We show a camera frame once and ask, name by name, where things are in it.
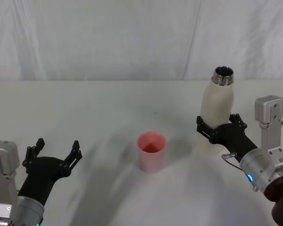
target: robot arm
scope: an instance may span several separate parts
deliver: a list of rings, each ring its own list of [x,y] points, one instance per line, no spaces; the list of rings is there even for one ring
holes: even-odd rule
[[[197,131],[212,144],[225,146],[230,154],[223,155],[226,161],[234,157],[240,163],[256,192],[276,202],[272,216],[283,226],[283,150],[281,148],[281,127],[283,125],[283,99],[275,96],[258,98],[255,102],[255,119],[260,122],[261,149],[246,135],[247,125],[239,114],[232,114],[230,122],[216,129],[210,128],[197,117]]]
[[[28,176],[17,193],[17,146],[13,142],[0,141],[0,226],[39,226],[54,183],[70,176],[71,170],[82,158],[78,141],[74,142],[65,160],[38,157],[44,145],[40,138],[36,146],[27,148],[22,165],[26,167]]]
[[[0,141],[0,225],[8,225],[11,213],[17,211],[18,195],[15,183],[19,166],[17,146]]]

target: metal bracket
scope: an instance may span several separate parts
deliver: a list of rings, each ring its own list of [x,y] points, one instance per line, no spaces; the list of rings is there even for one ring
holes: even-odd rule
[[[0,141],[0,223],[8,222],[11,212],[17,210],[18,195],[15,176],[18,166],[16,144]]]
[[[260,122],[261,149],[270,160],[273,171],[283,170],[281,129],[283,126],[283,98],[267,96],[255,102],[255,120]]]

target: bottle opening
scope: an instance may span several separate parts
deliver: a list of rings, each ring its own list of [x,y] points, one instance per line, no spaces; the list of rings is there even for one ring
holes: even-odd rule
[[[226,66],[220,66],[215,69],[215,72],[221,76],[231,76],[234,74],[234,71]]]

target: pink cup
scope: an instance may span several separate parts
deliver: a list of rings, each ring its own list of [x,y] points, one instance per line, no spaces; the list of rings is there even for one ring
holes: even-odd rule
[[[157,173],[163,168],[166,138],[157,132],[146,132],[137,139],[140,165],[146,173]]]

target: white bottle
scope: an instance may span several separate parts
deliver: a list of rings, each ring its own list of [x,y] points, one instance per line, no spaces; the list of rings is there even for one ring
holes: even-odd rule
[[[228,123],[233,100],[233,70],[220,66],[215,69],[203,93],[200,115],[204,122],[213,129]],[[206,138],[204,139],[202,135],[200,138],[199,135],[197,136],[197,149],[200,149],[201,152],[218,154],[224,149],[221,145],[211,145]]]

